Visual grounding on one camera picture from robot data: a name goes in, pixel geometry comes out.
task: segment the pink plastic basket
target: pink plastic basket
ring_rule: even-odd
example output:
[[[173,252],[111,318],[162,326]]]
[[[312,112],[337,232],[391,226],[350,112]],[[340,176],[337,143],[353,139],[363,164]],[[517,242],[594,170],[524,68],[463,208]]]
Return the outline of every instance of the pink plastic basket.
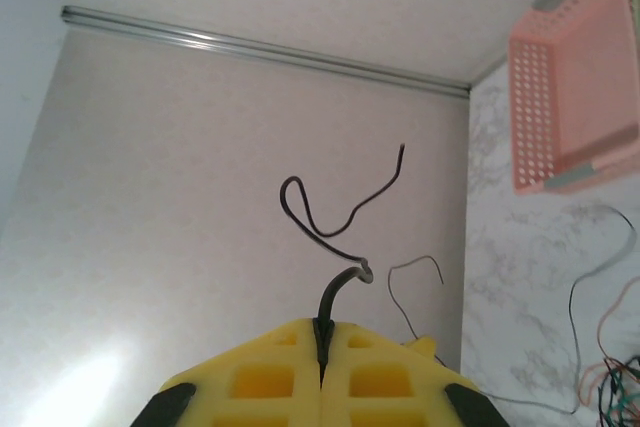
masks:
[[[536,0],[511,32],[509,83],[516,193],[640,169],[632,0]]]

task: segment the thin gray wire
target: thin gray wire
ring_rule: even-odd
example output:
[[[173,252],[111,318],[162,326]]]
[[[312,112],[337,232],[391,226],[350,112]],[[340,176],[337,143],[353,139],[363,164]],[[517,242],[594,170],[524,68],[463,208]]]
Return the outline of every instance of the thin gray wire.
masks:
[[[411,331],[413,336],[416,338],[416,340],[418,340],[420,337],[418,337],[418,334],[416,334],[416,331],[413,328],[413,325],[411,324],[411,320],[409,319],[407,312],[402,308],[402,306],[400,305],[400,302],[396,300],[396,296],[393,295],[393,289],[391,288],[391,274],[393,274],[394,270],[400,270],[400,269],[404,269],[405,267],[410,267],[413,264],[416,264],[424,259],[429,259],[431,260],[431,262],[433,262],[433,264],[436,266],[436,269],[438,270],[438,276],[440,276],[440,282],[442,283],[442,285],[444,285],[444,279],[442,278],[442,272],[440,271],[440,266],[438,265],[438,262],[436,261],[436,259],[434,259],[431,255],[421,255],[420,257],[410,260],[409,262],[406,262],[404,264],[394,265],[393,267],[389,267],[389,270],[387,272],[387,290],[389,291],[389,296],[391,297],[391,300],[393,301],[393,303],[396,304],[396,307],[398,307],[398,310],[404,317],[404,320],[407,322],[407,325],[409,326],[409,330]],[[435,358],[444,367],[447,366],[440,357],[435,355]]]
[[[633,224],[627,218],[627,216],[625,216],[622,212],[620,212],[617,209],[614,209],[613,207],[609,207],[605,205],[596,206],[596,207],[605,208],[622,217],[624,221],[629,225],[629,237],[627,238],[627,242],[622,246],[622,248],[618,252],[616,252],[612,257],[610,257],[608,260],[605,260],[603,263],[598,265],[595,269],[585,274],[582,274],[571,285],[571,291],[569,294],[569,322],[571,323],[571,331],[573,333],[573,343],[576,348],[576,371],[574,374],[574,382],[573,382],[573,387],[574,387],[573,390],[576,394],[576,399],[575,399],[573,408],[571,410],[561,409],[559,407],[554,407],[553,405],[545,404],[543,402],[536,402],[532,400],[510,399],[508,397],[502,397],[499,395],[480,391],[487,397],[491,397],[492,399],[496,399],[496,400],[502,400],[512,404],[531,405],[534,407],[541,407],[543,409],[551,410],[553,412],[556,412],[562,415],[573,415],[578,411],[578,408],[580,408],[580,398],[578,397],[578,389],[580,387],[580,372],[582,372],[582,354],[580,352],[580,344],[578,342],[576,324],[573,320],[573,311],[572,311],[573,293],[576,287],[578,286],[578,284],[580,284],[582,281],[587,280],[591,277],[595,277],[596,275],[601,274],[602,272],[609,270],[610,268],[614,267],[616,264],[622,262],[631,252],[633,252],[633,249],[635,248],[635,245],[636,245],[636,241],[638,240],[638,233],[636,232],[636,228],[633,226]]]

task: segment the yellow foam block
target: yellow foam block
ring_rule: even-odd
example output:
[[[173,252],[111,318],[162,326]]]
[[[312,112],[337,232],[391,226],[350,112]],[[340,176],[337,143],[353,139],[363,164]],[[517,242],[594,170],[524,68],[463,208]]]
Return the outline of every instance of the yellow foam block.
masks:
[[[336,323],[324,382],[311,319],[301,319],[171,378],[196,393],[177,427],[462,427],[444,392],[476,390],[434,361],[435,342],[397,344]]]

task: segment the colorful wires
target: colorful wires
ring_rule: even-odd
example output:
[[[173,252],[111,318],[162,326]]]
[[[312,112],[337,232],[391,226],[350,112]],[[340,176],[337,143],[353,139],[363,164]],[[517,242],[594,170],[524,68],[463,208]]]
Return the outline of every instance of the colorful wires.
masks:
[[[578,386],[578,398],[584,406],[590,406],[593,393],[598,391],[598,413],[600,425],[606,427],[640,426],[640,356],[621,362],[611,357],[602,345],[602,329],[607,319],[620,307],[629,289],[640,282],[640,276],[629,280],[615,302],[607,309],[598,322],[596,340],[604,360],[587,367]],[[598,373],[588,384],[587,396],[583,396],[585,380],[598,369]]]

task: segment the black cable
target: black cable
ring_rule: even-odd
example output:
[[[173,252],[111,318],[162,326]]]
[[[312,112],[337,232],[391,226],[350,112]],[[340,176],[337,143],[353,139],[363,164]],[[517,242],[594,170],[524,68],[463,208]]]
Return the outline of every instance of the black cable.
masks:
[[[344,232],[353,222],[353,219],[355,218],[355,215],[359,209],[361,209],[364,205],[371,202],[376,197],[382,195],[386,190],[389,189],[389,187],[391,187],[395,183],[395,181],[398,179],[398,176],[400,175],[400,170],[402,169],[404,147],[405,147],[404,144],[400,145],[400,151],[398,152],[398,160],[396,162],[396,171],[393,174],[393,177],[391,177],[391,180],[389,180],[384,186],[382,186],[382,188],[378,189],[374,194],[370,195],[365,200],[363,200],[358,205],[356,205],[351,211],[351,214],[349,215],[347,222],[342,227],[340,227],[339,229],[333,232],[322,232],[320,229],[318,229],[315,221],[313,220],[313,214],[311,213],[311,207],[309,205],[307,191],[304,188],[304,183],[302,182],[302,179],[300,179],[300,177],[297,177],[295,175],[291,176],[288,179],[286,179],[280,186],[280,205],[282,206],[282,210],[284,211],[285,214],[287,214],[287,216],[289,216],[295,222],[295,224],[300,228],[300,230],[302,230],[302,232],[304,232],[307,235],[307,237],[309,237],[316,244],[325,248],[332,254],[337,255],[338,257],[341,257],[345,260],[349,260],[351,262],[357,262],[360,265],[360,267],[349,267],[348,269],[342,271],[336,277],[334,277],[334,279],[331,282],[329,282],[329,285],[327,285],[324,293],[322,294],[320,307],[318,308],[318,323],[322,329],[326,328],[326,326],[329,325],[331,321],[331,309],[333,307],[333,301],[335,300],[335,297],[338,291],[347,282],[349,282],[353,278],[358,278],[359,280],[367,284],[370,284],[371,282],[373,282],[373,271],[369,267],[369,262],[365,257],[352,255],[343,250],[340,250],[334,247],[333,245],[329,244],[325,240],[323,240],[322,237],[324,238],[335,237],[336,235]],[[304,224],[304,222],[302,222],[298,218],[298,216],[295,213],[293,213],[293,211],[291,210],[291,207],[289,207],[289,203],[287,201],[287,189],[289,188],[289,185],[291,185],[292,183],[295,183],[298,186],[298,190],[300,191],[300,196],[302,197],[302,202],[304,203],[304,209],[307,215],[307,221],[309,222],[309,225],[311,226],[311,228],[307,227]]]
[[[309,206],[309,199],[307,198],[307,192],[306,192],[306,190],[304,188],[304,184],[303,184],[302,180],[300,179],[300,177],[291,176],[287,180],[285,180],[284,184],[282,184],[282,185],[283,185],[283,189],[284,189],[285,192],[286,192],[287,188],[289,187],[289,184],[291,184],[291,183],[295,183],[298,186],[298,190],[300,190],[300,196],[302,197],[302,202],[304,203],[304,210],[307,213],[307,220],[309,221],[309,225],[311,226],[311,230],[313,230],[313,232],[316,235],[318,235],[320,237],[323,237],[325,239],[329,239],[331,237],[335,237],[336,235],[340,235],[345,230],[347,230],[349,228],[349,226],[351,225],[351,223],[353,222],[353,219],[355,219],[356,213],[358,212],[358,210],[360,210],[362,207],[367,205],[369,202],[371,202],[376,197],[382,195],[389,187],[391,187],[394,184],[394,182],[396,180],[398,180],[398,176],[400,175],[400,170],[402,169],[402,158],[403,157],[404,157],[404,144],[401,144],[400,145],[400,151],[398,152],[398,160],[396,161],[396,171],[393,174],[393,177],[391,177],[391,180],[389,180],[389,182],[384,184],[375,193],[371,194],[369,197],[367,197],[362,202],[360,202],[358,205],[356,205],[353,208],[353,210],[351,210],[351,214],[349,214],[349,218],[344,223],[344,225],[342,227],[334,230],[333,232],[323,232],[316,225],[315,221],[313,220],[313,215],[311,215],[311,207]],[[280,190],[280,200],[281,201],[282,201],[283,189]],[[291,212],[291,209],[289,209],[288,206],[287,207],[283,206],[283,208],[285,208],[285,212],[287,213],[287,215],[289,217],[291,217],[294,221],[297,221],[296,223],[300,222],[299,219],[295,216],[295,214],[293,212]]]
[[[609,365],[609,362],[607,362],[606,360],[605,360],[605,364],[607,366],[608,374],[603,379],[602,381],[603,383],[600,384],[600,389],[604,389],[604,384],[607,382],[607,380],[611,382],[611,386],[609,389],[609,405],[607,406],[607,412],[608,412],[609,410],[611,410],[611,407],[613,406],[613,397],[615,396],[615,387],[613,384],[613,374],[615,372],[615,369],[612,369],[611,366]],[[598,406],[598,411],[602,413],[602,405]],[[610,418],[608,415],[605,416],[605,419],[607,419],[607,423],[610,423]]]

